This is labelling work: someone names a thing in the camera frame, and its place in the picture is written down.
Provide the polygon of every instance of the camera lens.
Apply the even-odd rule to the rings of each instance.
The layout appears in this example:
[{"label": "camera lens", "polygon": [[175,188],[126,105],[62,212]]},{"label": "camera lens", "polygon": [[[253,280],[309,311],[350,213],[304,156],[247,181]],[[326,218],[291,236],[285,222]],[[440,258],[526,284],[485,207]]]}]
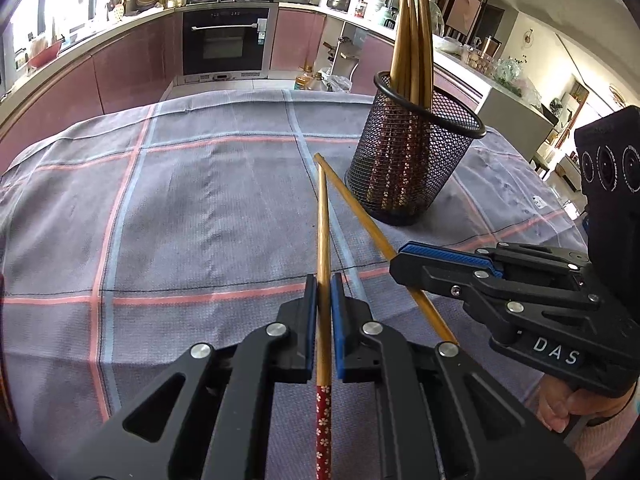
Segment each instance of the camera lens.
[{"label": "camera lens", "polygon": [[640,190],[640,158],[633,146],[628,146],[622,155],[622,173],[625,175],[626,185],[632,192]]},{"label": "camera lens", "polygon": [[591,160],[591,155],[589,155],[589,152],[584,152],[582,154],[581,169],[586,181],[591,182],[593,180],[593,161]]},{"label": "camera lens", "polygon": [[618,170],[608,146],[598,148],[598,175],[602,187],[607,191],[613,191],[618,179]]}]

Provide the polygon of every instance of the gray tablecloth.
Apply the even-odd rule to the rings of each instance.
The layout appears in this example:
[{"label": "gray tablecloth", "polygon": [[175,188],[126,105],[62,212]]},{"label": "gray tablecloth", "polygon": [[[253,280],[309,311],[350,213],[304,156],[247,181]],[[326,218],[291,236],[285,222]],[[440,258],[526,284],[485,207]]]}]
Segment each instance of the gray tablecloth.
[{"label": "gray tablecloth", "polygon": [[[192,343],[237,343],[301,295],[316,270],[312,155],[344,174],[370,103],[211,92],[76,124],[16,159],[0,182],[2,338],[22,439],[48,470]],[[435,344],[333,189],[330,200],[332,267],[347,293]],[[396,247],[584,250],[551,190],[492,130],[416,225],[381,228]],[[432,299],[463,348],[523,399],[540,373],[492,352],[460,302]],[[372,387],[334,391],[334,476],[376,479]],[[277,387],[269,478],[312,478],[313,392]]]}]

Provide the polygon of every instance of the oven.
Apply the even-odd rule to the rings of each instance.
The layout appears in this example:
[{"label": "oven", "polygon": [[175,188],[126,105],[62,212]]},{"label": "oven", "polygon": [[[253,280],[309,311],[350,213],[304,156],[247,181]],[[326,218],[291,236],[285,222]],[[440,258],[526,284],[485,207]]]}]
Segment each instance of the oven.
[{"label": "oven", "polygon": [[258,2],[185,7],[178,84],[267,78],[277,13]]}]

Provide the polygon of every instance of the human hand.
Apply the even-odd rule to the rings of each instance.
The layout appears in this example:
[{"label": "human hand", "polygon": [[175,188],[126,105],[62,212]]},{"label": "human hand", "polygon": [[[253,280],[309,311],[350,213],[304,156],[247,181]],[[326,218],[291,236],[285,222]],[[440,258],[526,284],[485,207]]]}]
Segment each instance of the human hand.
[{"label": "human hand", "polygon": [[617,415],[626,406],[635,389],[633,386],[619,399],[609,399],[587,390],[574,392],[564,381],[545,374],[540,381],[538,420],[550,430],[562,433],[569,424],[571,415]]}]

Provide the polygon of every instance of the wire mesh holder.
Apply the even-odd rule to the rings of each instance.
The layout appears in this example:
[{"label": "wire mesh holder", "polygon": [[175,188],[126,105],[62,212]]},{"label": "wire mesh holder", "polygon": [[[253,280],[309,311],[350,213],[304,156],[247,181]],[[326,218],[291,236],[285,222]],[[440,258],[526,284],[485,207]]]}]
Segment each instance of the wire mesh holder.
[{"label": "wire mesh holder", "polygon": [[427,110],[395,92],[390,80],[389,72],[374,77],[378,92],[344,181],[372,218],[404,226],[433,203],[486,129],[448,92],[434,88]]}]

